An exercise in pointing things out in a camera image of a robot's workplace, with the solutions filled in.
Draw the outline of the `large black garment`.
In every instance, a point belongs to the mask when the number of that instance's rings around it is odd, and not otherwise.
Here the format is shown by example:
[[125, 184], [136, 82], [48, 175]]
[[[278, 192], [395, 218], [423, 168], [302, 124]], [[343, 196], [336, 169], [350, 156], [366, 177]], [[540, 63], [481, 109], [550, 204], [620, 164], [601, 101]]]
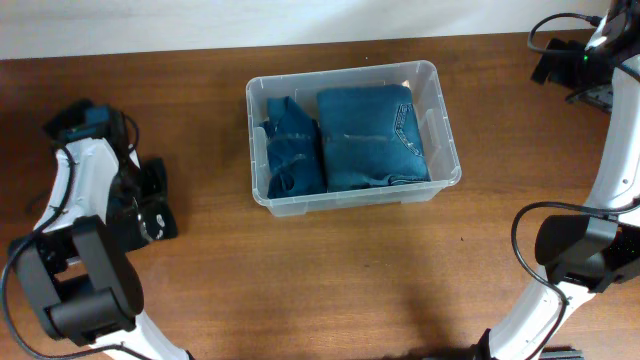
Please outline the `large black garment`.
[[178, 236], [178, 227], [168, 203], [168, 177], [163, 160], [148, 159], [140, 168], [138, 208], [120, 219], [108, 220], [106, 216], [107, 229], [124, 252]]

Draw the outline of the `small black garment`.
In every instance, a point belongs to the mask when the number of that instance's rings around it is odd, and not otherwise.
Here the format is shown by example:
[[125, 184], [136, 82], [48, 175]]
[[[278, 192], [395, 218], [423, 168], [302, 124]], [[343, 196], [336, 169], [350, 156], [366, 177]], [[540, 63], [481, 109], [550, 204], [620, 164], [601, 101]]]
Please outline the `small black garment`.
[[42, 130], [49, 138], [55, 140], [61, 131], [83, 124], [85, 122], [85, 112], [93, 106], [94, 102], [90, 99], [79, 99], [59, 111], [42, 126]]

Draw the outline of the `teal blue garment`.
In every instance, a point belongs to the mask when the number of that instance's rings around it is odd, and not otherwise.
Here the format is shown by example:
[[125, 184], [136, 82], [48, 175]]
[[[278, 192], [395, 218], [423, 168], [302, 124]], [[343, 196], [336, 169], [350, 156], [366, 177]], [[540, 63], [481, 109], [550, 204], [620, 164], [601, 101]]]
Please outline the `teal blue garment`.
[[325, 193], [318, 123], [289, 96], [268, 98], [267, 115], [260, 126], [267, 136], [268, 198]]

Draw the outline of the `blue jeans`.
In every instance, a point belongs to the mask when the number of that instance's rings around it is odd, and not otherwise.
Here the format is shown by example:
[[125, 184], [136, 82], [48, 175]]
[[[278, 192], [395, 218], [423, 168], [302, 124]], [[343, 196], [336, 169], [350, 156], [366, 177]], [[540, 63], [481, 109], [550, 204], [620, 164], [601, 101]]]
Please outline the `blue jeans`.
[[330, 192], [431, 180], [408, 87], [331, 88], [317, 105]]

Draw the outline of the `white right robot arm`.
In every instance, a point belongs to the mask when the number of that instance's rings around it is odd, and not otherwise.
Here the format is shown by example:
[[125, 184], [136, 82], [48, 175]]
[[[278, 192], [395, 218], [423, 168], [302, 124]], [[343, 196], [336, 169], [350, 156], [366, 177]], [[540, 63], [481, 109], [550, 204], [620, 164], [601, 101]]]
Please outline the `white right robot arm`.
[[516, 214], [518, 224], [529, 211], [557, 211], [538, 231], [538, 266], [520, 263], [530, 284], [470, 359], [579, 359], [576, 350], [545, 346], [579, 307], [639, 275], [639, 1], [614, 1], [604, 16], [583, 19], [595, 28], [585, 44], [527, 45], [541, 56], [533, 81], [560, 84], [571, 91], [567, 102], [610, 114], [598, 174], [583, 205], [535, 202]]

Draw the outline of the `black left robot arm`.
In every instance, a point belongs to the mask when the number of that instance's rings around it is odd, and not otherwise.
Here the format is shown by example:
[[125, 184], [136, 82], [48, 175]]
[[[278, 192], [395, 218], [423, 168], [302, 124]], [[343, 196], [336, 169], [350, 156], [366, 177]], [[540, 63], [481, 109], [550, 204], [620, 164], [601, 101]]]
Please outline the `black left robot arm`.
[[45, 333], [78, 346], [74, 359], [191, 359], [146, 313], [127, 257], [178, 235], [163, 160], [140, 160], [135, 121], [89, 99], [43, 130], [57, 173], [41, 218], [10, 244], [1, 284], [16, 275]]

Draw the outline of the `clear plastic storage bin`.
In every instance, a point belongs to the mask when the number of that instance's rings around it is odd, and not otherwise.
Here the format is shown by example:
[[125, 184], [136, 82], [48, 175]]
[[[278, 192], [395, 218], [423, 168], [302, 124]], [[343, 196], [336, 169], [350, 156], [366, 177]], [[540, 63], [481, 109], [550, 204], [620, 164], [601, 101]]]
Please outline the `clear plastic storage bin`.
[[[271, 172], [267, 135], [267, 100], [290, 96], [311, 117], [318, 116], [317, 94], [339, 87], [402, 85], [412, 92], [413, 108], [425, 152], [429, 182], [392, 187], [270, 199]], [[457, 149], [436, 66], [427, 60], [319, 72], [255, 77], [246, 85], [251, 188], [256, 203], [275, 217], [385, 203], [427, 202], [462, 177]]]

